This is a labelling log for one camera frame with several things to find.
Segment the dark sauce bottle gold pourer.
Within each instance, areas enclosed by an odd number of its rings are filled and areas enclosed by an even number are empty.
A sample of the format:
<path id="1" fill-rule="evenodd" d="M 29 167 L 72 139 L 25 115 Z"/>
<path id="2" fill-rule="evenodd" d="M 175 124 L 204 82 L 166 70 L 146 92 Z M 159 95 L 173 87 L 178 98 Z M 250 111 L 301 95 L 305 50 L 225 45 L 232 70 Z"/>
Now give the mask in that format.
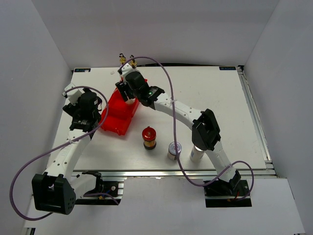
<path id="1" fill-rule="evenodd" d="M 134 56 L 131 55 L 131 56 L 130 56 L 130 59 L 131 59 L 131 61 L 130 61 L 131 67 L 132 67 L 133 69 L 136 69 L 136 67 L 137 67 L 137 62 L 136 62 Z"/>

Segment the clear bottle gold pourer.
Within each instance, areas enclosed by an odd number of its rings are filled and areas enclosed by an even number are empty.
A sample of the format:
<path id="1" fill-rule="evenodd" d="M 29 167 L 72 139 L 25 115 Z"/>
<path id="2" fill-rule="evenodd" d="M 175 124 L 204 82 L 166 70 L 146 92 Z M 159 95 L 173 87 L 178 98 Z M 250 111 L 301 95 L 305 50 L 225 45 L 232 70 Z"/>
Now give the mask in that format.
<path id="1" fill-rule="evenodd" d="M 119 54 L 119 62 L 121 64 L 121 66 L 124 65 L 126 62 L 126 57 L 124 56 L 123 53 Z M 123 81 L 123 77 L 122 77 L 121 73 L 119 73 L 119 74 L 120 74 L 120 81 Z"/>

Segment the red lid sauce jar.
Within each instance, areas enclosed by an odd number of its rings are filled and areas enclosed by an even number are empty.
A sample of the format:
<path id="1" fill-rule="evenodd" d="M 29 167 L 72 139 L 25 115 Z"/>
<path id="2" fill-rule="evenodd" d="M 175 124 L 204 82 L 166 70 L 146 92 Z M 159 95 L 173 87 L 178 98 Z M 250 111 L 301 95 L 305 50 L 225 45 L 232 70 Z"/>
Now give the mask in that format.
<path id="1" fill-rule="evenodd" d="M 156 131 L 154 128 L 148 126 L 142 131 L 143 145 L 145 149 L 152 150 L 156 147 Z"/>

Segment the short white shaker silver lid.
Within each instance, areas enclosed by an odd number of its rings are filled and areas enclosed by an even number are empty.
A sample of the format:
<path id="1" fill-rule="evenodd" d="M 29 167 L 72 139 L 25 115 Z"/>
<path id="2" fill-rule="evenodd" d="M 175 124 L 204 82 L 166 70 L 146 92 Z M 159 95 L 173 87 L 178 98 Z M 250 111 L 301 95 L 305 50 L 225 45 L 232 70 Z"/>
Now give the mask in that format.
<path id="1" fill-rule="evenodd" d="M 189 155 L 189 158 L 192 162 L 194 163 L 198 163 L 201 161 L 201 159 L 203 158 L 204 156 L 204 151 L 197 148 L 195 145 L 193 146 L 191 152 L 190 152 L 190 155 Z"/>

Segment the tall white powder shaker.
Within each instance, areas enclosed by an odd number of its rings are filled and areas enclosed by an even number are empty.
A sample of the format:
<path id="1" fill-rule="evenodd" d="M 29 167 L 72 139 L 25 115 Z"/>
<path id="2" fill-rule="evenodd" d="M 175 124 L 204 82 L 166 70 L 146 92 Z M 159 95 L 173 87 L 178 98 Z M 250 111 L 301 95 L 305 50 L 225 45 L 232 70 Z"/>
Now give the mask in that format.
<path id="1" fill-rule="evenodd" d="M 130 98 L 130 99 L 128 99 L 125 103 L 126 103 L 127 105 L 133 105 L 133 104 L 135 103 L 135 101 L 136 101 L 135 98 Z"/>

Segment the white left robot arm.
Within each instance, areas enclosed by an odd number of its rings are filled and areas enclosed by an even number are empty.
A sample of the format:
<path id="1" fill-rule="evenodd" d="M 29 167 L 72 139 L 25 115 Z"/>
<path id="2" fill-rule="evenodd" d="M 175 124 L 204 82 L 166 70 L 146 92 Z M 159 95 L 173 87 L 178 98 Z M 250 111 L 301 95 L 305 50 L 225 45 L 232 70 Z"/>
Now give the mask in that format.
<path id="1" fill-rule="evenodd" d="M 39 211 L 70 214 L 77 199 L 90 192 L 99 195 L 103 183 L 90 173 L 72 179 L 72 173 L 83 150 L 99 126 L 98 106 L 102 100 L 91 89 L 69 95 L 70 103 L 63 110 L 72 117 L 66 145 L 61 147 L 53 163 L 43 174 L 35 174 L 32 189 L 35 208 Z"/>

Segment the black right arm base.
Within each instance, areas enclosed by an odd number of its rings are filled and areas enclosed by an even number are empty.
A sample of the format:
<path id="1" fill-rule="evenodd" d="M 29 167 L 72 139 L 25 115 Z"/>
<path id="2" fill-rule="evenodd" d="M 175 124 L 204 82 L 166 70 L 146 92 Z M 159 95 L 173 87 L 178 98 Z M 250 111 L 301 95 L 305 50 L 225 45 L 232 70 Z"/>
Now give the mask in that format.
<path id="1" fill-rule="evenodd" d="M 207 208 L 245 208 L 252 207 L 247 180 L 240 180 L 234 189 L 229 189 L 215 181 L 204 187 L 205 205 Z"/>

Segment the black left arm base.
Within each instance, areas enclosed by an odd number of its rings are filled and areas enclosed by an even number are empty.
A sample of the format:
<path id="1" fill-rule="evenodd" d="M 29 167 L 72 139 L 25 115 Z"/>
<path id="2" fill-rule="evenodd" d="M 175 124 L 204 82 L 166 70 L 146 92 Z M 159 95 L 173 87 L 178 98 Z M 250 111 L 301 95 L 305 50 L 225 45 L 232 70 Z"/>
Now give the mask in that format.
<path id="1" fill-rule="evenodd" d="M 125 178 L 124 179 L 123 178 L 107 178 L 107 179 L 104 178 L 103 180 L 104 180 L 103 189 L 101 192 L 109 194 L 118 203 L 120 203 L 122 195 L 123 195 Z M 103 194 L 77 199 L 75 205 L 117 206 L 117 204 L 112 198 L 105 196 Z"/>

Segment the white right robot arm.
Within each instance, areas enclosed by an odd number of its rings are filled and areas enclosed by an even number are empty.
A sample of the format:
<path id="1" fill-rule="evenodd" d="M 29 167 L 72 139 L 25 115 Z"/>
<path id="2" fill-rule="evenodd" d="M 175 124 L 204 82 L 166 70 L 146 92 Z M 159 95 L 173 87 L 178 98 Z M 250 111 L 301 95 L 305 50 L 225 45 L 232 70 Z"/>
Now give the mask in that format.
<path id="1" fill-rule="evenodd" d="M 219 175 L 208 188 L 220 195 L 233 195 L 239 188 L 241 176 L 223 149 L 220 128 L 213 111 L 201 111 L 173 101 L 163 89 L 149 86 L 136 69 L 118 70 L 118 73 L 121 81 L 116 83 L 116 87 L 122 98 L 136 98 L 143 106 L 168 114 L 186 125 L 192 131 L 193 145 L 206 153 Z"/>

